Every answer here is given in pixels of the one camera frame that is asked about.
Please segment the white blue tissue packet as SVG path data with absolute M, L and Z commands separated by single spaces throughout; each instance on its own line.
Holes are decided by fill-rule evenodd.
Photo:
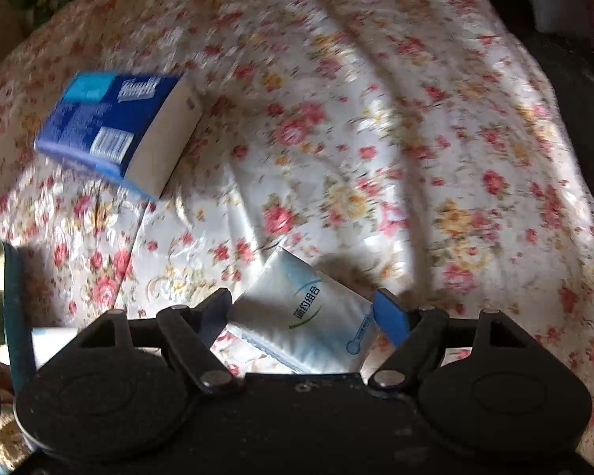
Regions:
M 283 248 L 234 302 L 228 322 L 300 374 L 358 372 L 377 337 L 370 301 Z

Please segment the white tissue pack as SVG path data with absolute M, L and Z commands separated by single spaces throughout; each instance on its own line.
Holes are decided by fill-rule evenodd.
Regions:
M 30 332 L 32 336 L 35 366 L 41 368 L 62 348 L 75 339 L 78 328 L 72 327 L 38 327 Z

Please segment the gold metal tin tray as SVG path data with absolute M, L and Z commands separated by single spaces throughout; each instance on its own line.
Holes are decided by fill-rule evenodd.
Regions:
M 17 249 L 0 241 L 0 291 L 3 292 L 4 333 L 15 395 L 33 378 L 36 363 L 27 312 L 22 300 L 22 263 Z

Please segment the floral bed sheet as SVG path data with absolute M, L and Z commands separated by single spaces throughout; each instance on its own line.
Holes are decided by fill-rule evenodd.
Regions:
M 34 151 L 98 70 L 202 99 L 159 201 Z M 37 326 L 240 294 L 279 245 L 359 293 L 501 310 L 588 387 L 594 461 L 594 198 L 488 0 L 76 0 L 0 65 L 0 239 Z

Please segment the blue Tempo tissue pack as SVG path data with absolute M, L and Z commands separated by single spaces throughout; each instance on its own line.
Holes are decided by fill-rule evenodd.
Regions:
M 157 200 L 200 119 L 202 102 L 183 76 L 80 72 L 40 128 L 34 148 Z

